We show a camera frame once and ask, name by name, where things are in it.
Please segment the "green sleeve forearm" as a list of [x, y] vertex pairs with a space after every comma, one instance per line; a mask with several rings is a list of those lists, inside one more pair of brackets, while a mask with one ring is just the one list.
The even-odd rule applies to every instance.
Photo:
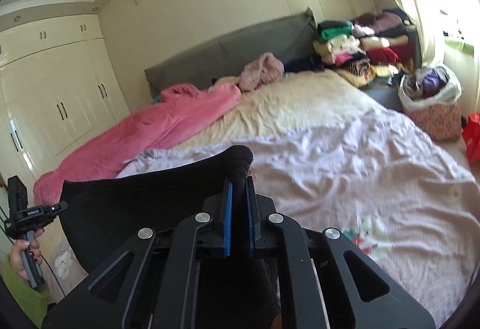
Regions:
[[40, 328], [47, 315], [48, 306], [53, 301], [50, 290], [45, 284], [38, 290], [32, 289], [29, 282], [23, 280], [12, 269], [9, 259], [10, 255], [7, 254], [4, 263], [1, 264], [1, 277], [22, 311], [37, 328]]

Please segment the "left hand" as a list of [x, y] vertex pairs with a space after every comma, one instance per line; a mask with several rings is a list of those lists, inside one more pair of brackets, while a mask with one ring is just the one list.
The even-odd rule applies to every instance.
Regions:
[[31, 241], [27, 240], [17, 240], [15, 244], [12, 245], [11, 251], [10, 251], [10, 267], [13, 269], [13, 271], [18, 275], [18, 277], [21, 277], [23, 280], [28, 281], [29, 277], [26, 272], [26, 269], [24, 268], [24, 264], [22, 262], [22, 257], [21, 253], [26, 251], [30, 256], [32, 256], [33, 260], [37, 264], [42, 263], [42, 258], [41, 258], [41, 249], [40, 249], [40, 243], [38, 241], [38, 238], [42, 236], [42, 234], [45, 232], [43, 228], [39, 228], [38, 230], [35, 231], [35, 238]]

